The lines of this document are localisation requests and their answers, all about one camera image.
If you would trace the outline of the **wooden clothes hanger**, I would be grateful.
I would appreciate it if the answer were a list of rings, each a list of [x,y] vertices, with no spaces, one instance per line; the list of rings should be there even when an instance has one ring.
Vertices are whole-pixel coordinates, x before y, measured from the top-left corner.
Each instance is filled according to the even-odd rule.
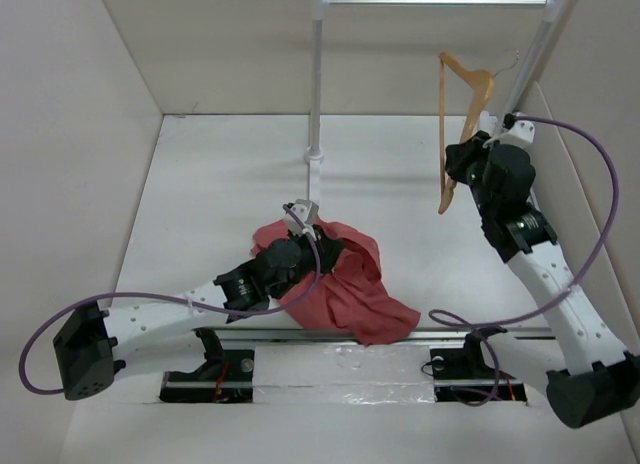
[[[438,74],[438,151],[439,151],[439,179],[440,179],[440,202],[438,214],[443,215],[451,205],[457,182],[448,177],[446,164],[446,69],[451,70],[461,79],[471,90],[472,97],[466,113],[464,125],[462,127],[459,142],[464,143],[469,140],[473,131],[480,121],[482,112],[486,109],[495,89],[496,77],[505,71],[513,69],[520,60],[518,50],[514,51],[514,61],[511,65],[503,67],[497,71],[486,69],[469,70],[466,69],[452,54],[443,51],[439,54],[439,74]]]

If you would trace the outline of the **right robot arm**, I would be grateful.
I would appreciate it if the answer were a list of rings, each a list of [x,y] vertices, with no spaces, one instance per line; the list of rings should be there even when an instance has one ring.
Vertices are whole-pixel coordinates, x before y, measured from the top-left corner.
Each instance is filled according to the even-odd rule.
[[[577,429],[632,408],[639,400],[639,358],[611,331],[575,283],[552,226],[529,201],[536,172],[525,149],[480,131],[448,145],[444,169],[469,187],[490,245],[521,281],[562,353],[555,358],[514,338],[500,324],[468,336],[462,365],[474,377],[499,367],[544,395]]]

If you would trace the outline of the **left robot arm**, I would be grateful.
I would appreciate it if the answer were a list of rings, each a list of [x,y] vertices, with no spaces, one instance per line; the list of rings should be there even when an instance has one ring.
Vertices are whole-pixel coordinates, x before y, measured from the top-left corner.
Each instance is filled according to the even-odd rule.
[[[116,380],[140,373],[134,356],[144,348],[183,333],[194,333],[203,346],[188,358],[189,381],[214,380],[224,368],[216,328],[273,312],[294,287],[314,291],[336,267],[345,244],[320,228],[311,234],[287,233],[235,269],[183,295],[129,293],[130,306],[102,309],[96,298],[66,312],[53,348],[68,401],[92,397]]]

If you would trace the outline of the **red t shirt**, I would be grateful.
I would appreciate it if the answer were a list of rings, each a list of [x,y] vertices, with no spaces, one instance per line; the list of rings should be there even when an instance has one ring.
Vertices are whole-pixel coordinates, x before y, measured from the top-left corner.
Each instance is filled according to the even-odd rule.
[[[333,271],[286,313],[306,330],[346,332],[366,346],[406,338],[417,328],[421,313],[387,292],[376,240],[343,223],[317,223],[329,237],[342,240],[345,249]]]

